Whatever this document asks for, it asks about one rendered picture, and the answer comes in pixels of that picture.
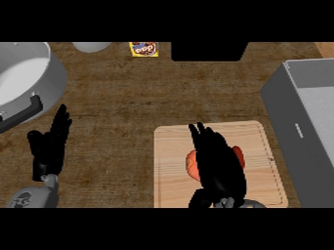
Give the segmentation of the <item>black appliance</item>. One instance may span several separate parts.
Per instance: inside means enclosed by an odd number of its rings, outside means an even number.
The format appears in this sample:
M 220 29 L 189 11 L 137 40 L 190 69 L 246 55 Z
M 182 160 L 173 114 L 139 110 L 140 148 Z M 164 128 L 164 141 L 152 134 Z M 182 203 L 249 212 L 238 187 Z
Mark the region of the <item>black appliance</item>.
M 171 59 L 176 62 L 238 62 L 246 42 L 173 42 Z

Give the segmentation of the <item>large grey pot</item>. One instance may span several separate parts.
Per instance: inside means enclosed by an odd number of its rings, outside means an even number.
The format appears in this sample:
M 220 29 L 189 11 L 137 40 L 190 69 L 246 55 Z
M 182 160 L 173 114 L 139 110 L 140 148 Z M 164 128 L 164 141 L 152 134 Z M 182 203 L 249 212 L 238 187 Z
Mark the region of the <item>large grey pot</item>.
M 0 134 L 37 119 L 67 89 L 67 69 L 48 42 L 0 42 Z

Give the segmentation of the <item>pale grey round bowl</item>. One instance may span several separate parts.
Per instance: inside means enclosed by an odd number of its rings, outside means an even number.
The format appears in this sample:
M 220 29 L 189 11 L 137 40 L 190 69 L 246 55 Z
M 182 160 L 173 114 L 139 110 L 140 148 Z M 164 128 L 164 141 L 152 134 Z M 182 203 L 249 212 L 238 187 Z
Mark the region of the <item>pale grey round bowl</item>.
M 74 42 L 76 48 L 84 53 L 96 53 L 105 50 L 111 42 Z

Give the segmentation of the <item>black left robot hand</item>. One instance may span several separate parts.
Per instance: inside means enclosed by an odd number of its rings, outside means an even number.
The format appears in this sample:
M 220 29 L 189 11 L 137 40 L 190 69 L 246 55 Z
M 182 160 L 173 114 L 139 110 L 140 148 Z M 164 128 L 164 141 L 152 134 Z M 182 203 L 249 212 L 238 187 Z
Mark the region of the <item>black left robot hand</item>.
M 28 140 L 34 155 L 33 180 L 42 182 L 48 175 L 59 175 L 64 168 L 65 147 L 70 136 L 73 119 L 68 107 L 61 105 L 50 130 L 42 133 L 39 130 L 28 132 Z

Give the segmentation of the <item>pale wooden cutting board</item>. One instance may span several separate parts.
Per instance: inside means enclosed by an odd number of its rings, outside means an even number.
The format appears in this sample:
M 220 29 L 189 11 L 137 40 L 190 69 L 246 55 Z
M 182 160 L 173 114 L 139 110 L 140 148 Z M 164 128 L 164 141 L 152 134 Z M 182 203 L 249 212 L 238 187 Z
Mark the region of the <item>pale wooden cutting board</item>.
M 289 198 L 263 124 L 252 121 L 208 123 L 230 146 L 239 146 L 245 160 L 246 199 L 267 208 L 288 208 Z M 201 183 L 186 171 L 186 156 L 195 149 L 186 125 L 155 131 L 155 207 L 186 208 Z

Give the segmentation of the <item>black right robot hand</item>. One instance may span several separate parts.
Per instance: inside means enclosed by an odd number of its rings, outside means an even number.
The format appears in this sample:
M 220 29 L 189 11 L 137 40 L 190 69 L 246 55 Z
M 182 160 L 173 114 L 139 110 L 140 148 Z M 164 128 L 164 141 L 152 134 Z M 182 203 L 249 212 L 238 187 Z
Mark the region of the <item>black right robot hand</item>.
M 202 123 L 190 124 L 189 129 L 202 184 L 190 198 L 189 207 L 208 209 L 223 198 L 245 199 L 246 178 L 224 136 Z

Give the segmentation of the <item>yellow snack packet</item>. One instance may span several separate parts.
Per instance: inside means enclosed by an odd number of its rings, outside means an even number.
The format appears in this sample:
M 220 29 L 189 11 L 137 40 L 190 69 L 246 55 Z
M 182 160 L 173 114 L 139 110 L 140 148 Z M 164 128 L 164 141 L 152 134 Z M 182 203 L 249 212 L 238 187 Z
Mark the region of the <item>yellow snack packet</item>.
M 132 42 L 130 51 L 134 57 L 152 58 L 160 55 L 160 43 L 158 42 Z

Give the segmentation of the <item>orange squash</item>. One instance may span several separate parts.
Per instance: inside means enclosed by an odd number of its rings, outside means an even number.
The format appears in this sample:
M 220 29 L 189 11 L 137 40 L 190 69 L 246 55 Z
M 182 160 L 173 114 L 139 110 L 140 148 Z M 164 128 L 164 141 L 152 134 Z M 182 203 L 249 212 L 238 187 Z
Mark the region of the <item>orange squash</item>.
M 245 166 L 245 158 L 244 152 L 239 146 L 233 147 L 236 157 L 239 159 L 241 166 Z M 196 160 L 196 150 L 192 150 L 186 156 L 186 171 L 189 176 L 201 181 L 199 168 L 198 168 L 198 160 Z

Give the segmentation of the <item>grey box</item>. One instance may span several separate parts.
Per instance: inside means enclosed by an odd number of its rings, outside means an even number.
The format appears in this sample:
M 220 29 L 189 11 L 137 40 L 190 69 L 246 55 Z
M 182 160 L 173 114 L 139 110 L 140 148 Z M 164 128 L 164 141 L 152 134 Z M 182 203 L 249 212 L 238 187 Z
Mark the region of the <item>grey box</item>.
M 285 61 L 261 96 L 301 206 L 334 208 L 334 58 Z

